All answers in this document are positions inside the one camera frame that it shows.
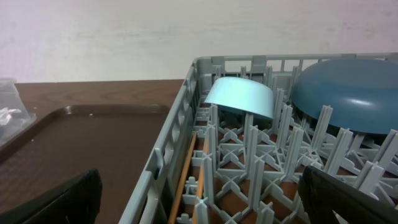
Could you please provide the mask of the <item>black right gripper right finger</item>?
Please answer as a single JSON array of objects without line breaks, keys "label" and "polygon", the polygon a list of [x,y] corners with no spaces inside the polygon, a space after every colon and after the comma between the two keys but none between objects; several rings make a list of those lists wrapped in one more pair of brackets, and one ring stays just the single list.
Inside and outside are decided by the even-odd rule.
[{"label": "black right gripper right finger", "polygon": [[397,224],[397,210],[339,181],[313,166],[306,166],[298,194],[311,223]]}]

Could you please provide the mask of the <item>dark blue bowl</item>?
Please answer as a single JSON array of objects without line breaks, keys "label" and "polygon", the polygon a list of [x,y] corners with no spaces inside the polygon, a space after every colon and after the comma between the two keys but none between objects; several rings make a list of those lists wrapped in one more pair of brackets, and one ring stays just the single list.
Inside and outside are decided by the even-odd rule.
[{"label": "dark blue bowl", "polygon": [[388,134],[397,129],[397,64],[377,59],[313,64],[297,77],[292,103],[313,118],[331,106],[332,126]]}]

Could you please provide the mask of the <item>white tissue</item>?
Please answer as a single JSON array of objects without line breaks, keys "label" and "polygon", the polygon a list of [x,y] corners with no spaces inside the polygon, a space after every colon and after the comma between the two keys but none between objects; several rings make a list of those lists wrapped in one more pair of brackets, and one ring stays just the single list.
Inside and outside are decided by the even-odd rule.
[{"label": "white tissue", "polygon": [[0,114],[1,114],[0,125],[1,126],[7,125],[10,122],[10,120],[12,119],[12,115],[14,113],[21,113],[21,110],[20,109],[9,109],[7,107],[0,109]]}]

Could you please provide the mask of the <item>wooden chopstick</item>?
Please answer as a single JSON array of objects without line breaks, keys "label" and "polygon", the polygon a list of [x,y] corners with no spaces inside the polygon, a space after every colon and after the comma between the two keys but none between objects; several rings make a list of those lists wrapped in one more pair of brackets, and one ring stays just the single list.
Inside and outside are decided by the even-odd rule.
[{"label": "wooden chopstick", "polygon": [[183,190],[185,188],[185,181],[187,178],[187,174],[188,174],[188,170],[190,167],[190,163],[191,163],[191,159],[193,156],[193,150],[195,148],[195,144],[197,141],[197,133],[194,133],[193,137],[192,137],[192,141],[190,143],[190,147],[189,150],[187,152],[187,156],[185,158],[185,162],[183,165],[183,169],[182,169],[182,173],[180,176],[180,181],[178,183],[178,188],[175,194],[175,199],[174,202],[172,204],[172,208],[170,211],[170,215],[169,215],[169,220],[168,220],[168,224],[174,224],[176,219],[177,219],[177,214],[178,214],[178,210],[179,210],[179,206],[180,206],[180,202],[182,200],[182,194],[183,194]]},{"label": "wooden chopstick", "polygon": [[[203,154],[208,154],[208,140],[205,141],[204,144],[204,149],[203,149]],[[203,162],[201,163],[200,167],[200,173],[199,173],[199,178],[198,178],[198,184],[197,184],[197,199],[195,200],[195,203],[198,203],[203,196],[203,182],[204,182],[204,168],[203,168]],[[194,207],[193,211],[193,216],[192,216],[192,224],[197,224],[197,212],[196,212],[196,205]]]}]

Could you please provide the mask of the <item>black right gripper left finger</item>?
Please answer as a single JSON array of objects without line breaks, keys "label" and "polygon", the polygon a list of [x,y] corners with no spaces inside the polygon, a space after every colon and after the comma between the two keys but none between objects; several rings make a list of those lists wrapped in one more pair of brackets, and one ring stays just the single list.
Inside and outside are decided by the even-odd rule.
[{"label": "black right gripper left finger", "polygon": [[100,212],[102,191],[99,170],[87,170],[2,213],[1,223],[94,223]]}]

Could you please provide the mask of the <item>light blue bowl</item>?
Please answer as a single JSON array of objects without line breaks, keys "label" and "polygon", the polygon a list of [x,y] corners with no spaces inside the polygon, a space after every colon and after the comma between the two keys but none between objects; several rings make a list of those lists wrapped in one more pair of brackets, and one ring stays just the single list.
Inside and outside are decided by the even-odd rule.
[{"label": "light blue bowl", "polygon": [[218,78],[205,98],[234,112],[249,112],[265,119],[274,119],[273,91],[266,85],[238,77]]}]

